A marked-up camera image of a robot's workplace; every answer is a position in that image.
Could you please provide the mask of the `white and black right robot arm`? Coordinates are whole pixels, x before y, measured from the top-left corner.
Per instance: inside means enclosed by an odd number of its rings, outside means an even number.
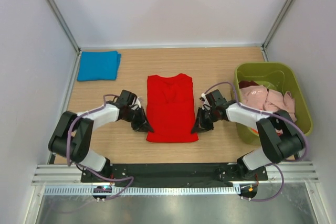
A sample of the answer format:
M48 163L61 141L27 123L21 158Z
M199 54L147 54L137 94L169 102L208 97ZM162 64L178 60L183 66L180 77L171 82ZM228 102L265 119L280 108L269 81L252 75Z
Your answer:
M227 101L219 90L200 97L202 106L197 110L192 133L214 129L217 121L234 122L258 132L261 147L237 160L236 173L248 180L269 164L278 164L306 148L303 132L294 124L285 110L267 112L242 103Z

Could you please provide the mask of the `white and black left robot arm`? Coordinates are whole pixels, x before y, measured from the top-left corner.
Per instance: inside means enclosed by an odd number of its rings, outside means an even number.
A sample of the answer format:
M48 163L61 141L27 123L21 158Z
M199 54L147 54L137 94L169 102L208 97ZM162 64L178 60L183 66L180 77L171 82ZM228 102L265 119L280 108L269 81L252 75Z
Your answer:
M112 166L108 158L90 148L96 129L119 120L129 122L135 132L154 132L144 107L136 94L122 90L120 95L106 94L103 105L84 112L65 111L51 136L48 149L67 160L67 164L83 167L100 182L111 180Z

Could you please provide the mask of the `red t-shirt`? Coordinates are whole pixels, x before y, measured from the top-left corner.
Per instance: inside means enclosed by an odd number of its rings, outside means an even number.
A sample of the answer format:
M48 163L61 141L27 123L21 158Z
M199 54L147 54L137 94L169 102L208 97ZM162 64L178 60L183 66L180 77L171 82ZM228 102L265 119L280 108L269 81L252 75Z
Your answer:
M148 76L146 113L153 132L146 140L152 143L192 143L195 102L192 77L180 73L173 77Z

